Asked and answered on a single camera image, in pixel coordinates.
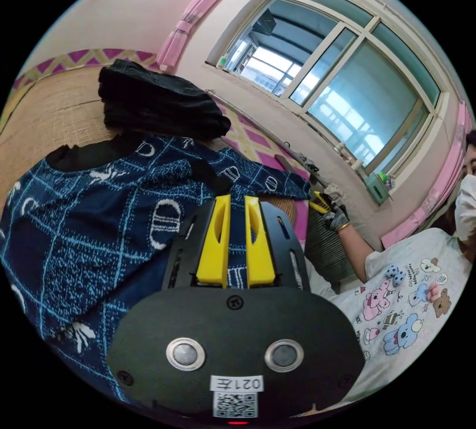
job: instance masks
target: white mask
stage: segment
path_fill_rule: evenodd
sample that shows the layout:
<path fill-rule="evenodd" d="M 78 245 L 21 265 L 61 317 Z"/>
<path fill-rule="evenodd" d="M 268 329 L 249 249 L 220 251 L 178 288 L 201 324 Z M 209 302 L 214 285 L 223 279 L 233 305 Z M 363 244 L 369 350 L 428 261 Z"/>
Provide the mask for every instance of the white mask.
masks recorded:
<path fill-rule="evenodd" d="M 470 238 L 476 228 L 476 176 L 466 175 L 456 198 L 456 234 L 461 241 Z"/>

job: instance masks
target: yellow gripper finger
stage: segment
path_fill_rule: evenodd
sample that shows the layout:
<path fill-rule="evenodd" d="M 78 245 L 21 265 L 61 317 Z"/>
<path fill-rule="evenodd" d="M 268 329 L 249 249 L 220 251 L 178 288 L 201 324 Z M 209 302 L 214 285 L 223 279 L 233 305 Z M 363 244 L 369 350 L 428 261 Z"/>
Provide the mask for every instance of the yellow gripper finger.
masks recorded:
<path fill-rule="evenodd" d="M 266 229 L 261 215 L 258 198 L 244 199 L 246 219 L 246 267 L 248 287 L 273 284 L 276 275 L 269 250 Z M 252 240 L 251 231 L 256 236 Z"/>
<path fill-rule="evenodd" d="M 230 195 L 218 196 L 196 274 L 201 284 L 227 287 L 230 214 Z"/>

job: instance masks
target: blue patterned blanket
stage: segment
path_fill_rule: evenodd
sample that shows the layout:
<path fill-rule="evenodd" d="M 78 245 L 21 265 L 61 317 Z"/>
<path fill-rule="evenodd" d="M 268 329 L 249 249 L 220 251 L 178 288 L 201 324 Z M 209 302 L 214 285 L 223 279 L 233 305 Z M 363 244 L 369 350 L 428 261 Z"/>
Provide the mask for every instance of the blue patterned blanket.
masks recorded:
<path fill-rule="evenodd" d="M 43 159 L 15 183 L 0 220 L 0 262 L 29 321 L 78 376 L 124 402 L 106 350 L 127 310 L 160 291 L 184 218 L 214 197 L 191 179 L 196 159 L 234 182 L 228 284 L 246 287 L 244 197 L 304 200 L 310 190 L 232 149 L 149 135 L 131 155 L 87 171 Z"/>

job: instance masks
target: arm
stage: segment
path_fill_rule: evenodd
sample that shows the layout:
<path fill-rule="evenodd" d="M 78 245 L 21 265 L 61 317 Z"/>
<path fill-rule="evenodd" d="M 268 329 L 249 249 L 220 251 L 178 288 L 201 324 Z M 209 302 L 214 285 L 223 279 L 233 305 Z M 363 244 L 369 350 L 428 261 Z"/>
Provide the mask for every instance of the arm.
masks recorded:
<path fill-rule="evenodd" d="M 363 283 L 366 283 L 365 260 L 374 250 L 360 237 L 351 224 L 338 230 L 337 233 L 354 272 Z"/>
<path fill-rule="evenodd" d="M 363 282 L 367 282 L 365 272 L 365 260 L 374 250 L 361 238 L 356 229 L 349 223 L 347 210 L 335 203 L 332 204 L 332 211 L 324 215 L 326 227 L 339 235 L 342 246 L 356 276 Z"/>

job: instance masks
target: green object on windowsill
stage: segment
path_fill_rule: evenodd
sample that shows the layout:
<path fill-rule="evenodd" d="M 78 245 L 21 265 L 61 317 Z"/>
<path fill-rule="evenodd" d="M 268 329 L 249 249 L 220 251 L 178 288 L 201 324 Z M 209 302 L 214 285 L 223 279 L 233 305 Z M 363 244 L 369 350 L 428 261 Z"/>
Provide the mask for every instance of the green object on windowsill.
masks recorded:
<path fill-rule="evenodd" d="M 381 205 L 390 198 L 387 187 L 379 175 L 372 173 L 365 180 L 365 185 L 377 204 Z"/>

